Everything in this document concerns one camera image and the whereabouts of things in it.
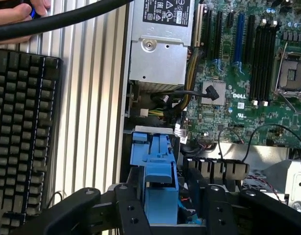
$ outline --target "screw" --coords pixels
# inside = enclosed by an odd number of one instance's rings
[[[220,190],[219,187],[214,186],[214,185],[211,186],[211,189],[214,190],[214,191],[219,191]]]
[[[256,196],[256,194],[253,192],[253,191],[246,191],[246,194],[248,195],[248,196],[251,196],[251,197],[254,197],[254,196]]]
[[[301,204],[299,202],[295,202],[292,207],[298,212],[301,212]]]
[[[86,192],[87,195],[90,195],[90,194],[93,194],[93,193],[94,193],[94,191],[92,191],[92,190],[88,190],[88,191]]]
[[[121,185],[121,186],[120,186],[120,189],[127,189],[127,186]]]

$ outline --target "computer keyboard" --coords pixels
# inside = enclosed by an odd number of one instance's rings
[[[0,49],[1,234],[41,209],[61,67],[58,58]]]

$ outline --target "blue ram slot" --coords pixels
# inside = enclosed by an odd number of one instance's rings
[[[235,51],[234,51],[234,60],[233,60],[233,66],[238,67],[241,73],[242,73],[242,44],[243,44],[243,34],[244,34],[244,23],[245,23],[245,15],[241,13],[238,15],[238,20],[237,20]]]

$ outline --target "label sticker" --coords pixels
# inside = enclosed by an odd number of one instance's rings
[[[144,0],[143,22],[188,26],[190,0]]]
[[[245,108],[245,103],[238,102],[237,103],[237,108],[238,109],[244,109]]]

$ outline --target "black cable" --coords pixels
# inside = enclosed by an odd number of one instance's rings
[[[87,21],[117,9],[133,0],[101,0],[93,4],[32,21],[0,26],[0,41],[44,33]]]
[[[185,94],[195,95],[203,98],[209,98],[209,94],[203,94],[195,91],[181,91],[181,90],[152,93],[150,95],[150,98],[153,99],[156,96],[163,96],[163,95],[185,95]]]
[[[60,201],[63,200],[63,196],[62,196],[61,192],[57,191],[57,192],[53,193],[53,195],[51,196],[51,198],[46,206],[47,209],[50,208],[50,205],[51,205],[52,201],[54,200],[54,197],[56,196],[56,194],[58,194],[60,196]]]
[[[223,128],[223,129],[219,132],[219,135],[218,135],[218,146],[219,146],[219,154],[220,154],[221,159],[223,159],[223,153],[222,153],[221,146],[220,146],[220,137],[221,137],[221,134],[222,134],[225,130],[229,130],[230,132],[234,133],[234,134],[238,137],[239,141],[241,141],[242,143],[244,143],[243,140],[240,138],[240,136],[238,135],[238,133],[237,133],[236,131],[232,130],[232,129],[229,128],[229,127]]]
[[[286,126],[282,126],[282,125],[280,125],[280,124],[265,124],[265,125],[262,125],[262,126],[260,126],[260,127],[257,127],[257,128],[253,131],[252,135],[250,136],[249,143],[248,143],[248,147],[247,147],[247,152],[246,152],[246,155],[245,155],[245,157],[243,158],[242,162],[245,162],[245,160],[246,160],[247,157],[248,157],[249,150],[250,150],[250,145],[251,145],[252,139],[253,139],[253,137],[254,137],[256,131],[259,130],[260,128],[262,128],[262,127],[265,127],[265,126],[278,126],[278,127],[281,127],[281,128],[283,128],[283,129],[289,131],[290,133],[292,133],[292,134],[293,134],[293,135],[301,142],[301,138],[300,138],[295,132],[293,132],[291,129],[287,128]]]

